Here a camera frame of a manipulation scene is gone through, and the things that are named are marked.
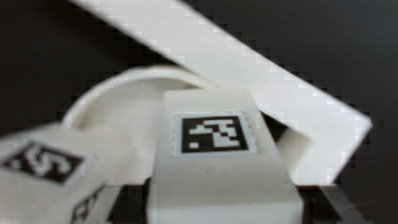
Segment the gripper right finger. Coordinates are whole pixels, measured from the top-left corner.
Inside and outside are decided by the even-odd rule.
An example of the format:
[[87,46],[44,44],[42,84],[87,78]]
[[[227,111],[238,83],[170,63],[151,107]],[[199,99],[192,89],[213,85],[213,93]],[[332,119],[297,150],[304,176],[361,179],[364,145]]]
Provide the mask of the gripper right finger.
[[298,186],[297,189],[304,201],[302,224],[375,224],[336,185]]

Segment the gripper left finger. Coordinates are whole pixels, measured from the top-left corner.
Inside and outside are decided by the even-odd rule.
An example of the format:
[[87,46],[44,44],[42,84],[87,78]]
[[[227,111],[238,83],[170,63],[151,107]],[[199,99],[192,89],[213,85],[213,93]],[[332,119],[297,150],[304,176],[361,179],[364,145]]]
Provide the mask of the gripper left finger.
[[110,196],[105,222],[108,224],[147,224],[147,187],[144,185],[112,187]]

